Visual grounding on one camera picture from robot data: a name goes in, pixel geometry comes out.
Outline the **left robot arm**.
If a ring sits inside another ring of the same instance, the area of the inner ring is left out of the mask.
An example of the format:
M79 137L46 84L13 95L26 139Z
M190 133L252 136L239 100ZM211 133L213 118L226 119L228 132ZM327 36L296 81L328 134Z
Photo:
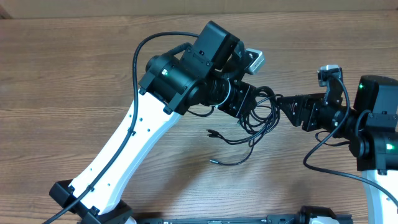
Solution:
M50 196L82 223L133 223L122 194L156 142L198 104L241 118L254 108L254 87L242 81L264 65L263 53L208 22L186 42L152 57L133 80L134 100L91 164L72 180L54 183Z

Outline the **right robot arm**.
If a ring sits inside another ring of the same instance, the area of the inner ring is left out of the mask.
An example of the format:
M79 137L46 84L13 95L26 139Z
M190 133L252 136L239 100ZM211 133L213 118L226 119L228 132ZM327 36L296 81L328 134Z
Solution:
M328 134L303 159L305 167L364 184L370 223L397 223L397 80L362 76L354 103L341 75L319 75L325 93L285 96L277 100L294 126ZM360 175L316 167L309 157L330 138L347 140Z

